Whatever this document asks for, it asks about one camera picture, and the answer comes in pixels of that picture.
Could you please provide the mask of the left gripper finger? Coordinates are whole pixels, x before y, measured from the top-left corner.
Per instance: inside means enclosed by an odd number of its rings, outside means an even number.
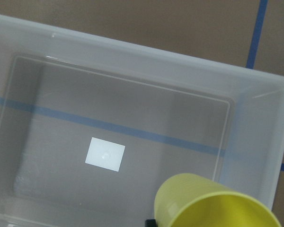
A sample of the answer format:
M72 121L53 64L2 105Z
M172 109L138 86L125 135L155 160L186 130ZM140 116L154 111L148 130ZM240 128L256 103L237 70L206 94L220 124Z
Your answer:
M157 223L155 219L147 219L144 222L145 227L157 227Z

